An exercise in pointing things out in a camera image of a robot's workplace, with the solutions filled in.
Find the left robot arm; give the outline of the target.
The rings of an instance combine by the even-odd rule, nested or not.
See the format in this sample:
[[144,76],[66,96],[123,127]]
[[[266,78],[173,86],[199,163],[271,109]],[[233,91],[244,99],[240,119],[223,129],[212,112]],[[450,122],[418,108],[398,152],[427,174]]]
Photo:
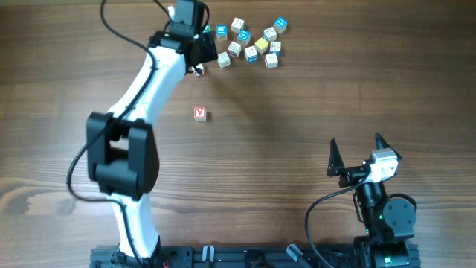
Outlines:
[[199,65],[217,59],[210,17],[201,1],[177,1],[167,11],[163,29],[146,45],[141,70],[123,97],[108,112],[93,112],[86,121],[89,179],[111,204],[120,233],[111,257],[91,254],[93,267],[162,267],[161,238],[155,229],[150,192],[160,161],[154,126],[168,96]]

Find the red bottom wooden block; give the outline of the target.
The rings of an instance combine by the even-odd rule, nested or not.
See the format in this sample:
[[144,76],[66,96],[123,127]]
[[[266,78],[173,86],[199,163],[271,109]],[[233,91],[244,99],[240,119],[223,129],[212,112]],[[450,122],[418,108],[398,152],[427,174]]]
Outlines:
[[196,77],[200,77],[205,73],[205,67],[200,63],[193,67],[193,73]]

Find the red V letter block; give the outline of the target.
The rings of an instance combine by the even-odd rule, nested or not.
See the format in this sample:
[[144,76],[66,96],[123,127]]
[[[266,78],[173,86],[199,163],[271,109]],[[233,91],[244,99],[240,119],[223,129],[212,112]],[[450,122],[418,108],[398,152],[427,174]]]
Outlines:
[[193,113],[195,121],[202,122],[207,120],[208,113],[205,107],[195,107]]

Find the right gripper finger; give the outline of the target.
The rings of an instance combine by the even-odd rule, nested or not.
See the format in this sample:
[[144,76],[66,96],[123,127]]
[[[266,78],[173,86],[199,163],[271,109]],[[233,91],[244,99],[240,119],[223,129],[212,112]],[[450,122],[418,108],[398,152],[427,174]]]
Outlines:
[[333,138],[330,141],[330,153],[329,153],[329,164],[327,168],[327,176],[341,176],[345,173],[345,165],[343,159],[341,158],[340,151],[336,140]]
[[376,148],[378,150],[391,149],[395,153],[397,160],[398,161],[402,160],[402,156],[384,140],[384,138],[382,137],[380,133],[375,134],[375,143],[376,143]]

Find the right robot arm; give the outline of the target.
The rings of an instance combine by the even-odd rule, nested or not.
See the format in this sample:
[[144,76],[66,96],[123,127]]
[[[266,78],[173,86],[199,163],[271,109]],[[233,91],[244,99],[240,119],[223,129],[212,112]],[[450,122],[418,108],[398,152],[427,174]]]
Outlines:
[[396,176],[402,157],[375,134],[376,149],[356,167],[346,167],[336,140],[330,142],[327,176],[339,178],[341,188],[354,190],[353,203],[358,220],[367,234],[353,242],[353,263],[357,267],[420,267],[414,237],[416,201],[401,193],[388,194],[384,183]]

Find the plain beige wooden block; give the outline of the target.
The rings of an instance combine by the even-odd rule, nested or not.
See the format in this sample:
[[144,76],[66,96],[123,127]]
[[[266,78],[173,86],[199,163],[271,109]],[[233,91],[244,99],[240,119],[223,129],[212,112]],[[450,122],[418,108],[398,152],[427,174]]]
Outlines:
[[224,68],[231,64],[231,59],[227,52],[222,52],[218,55],[217,62],[220,68]]

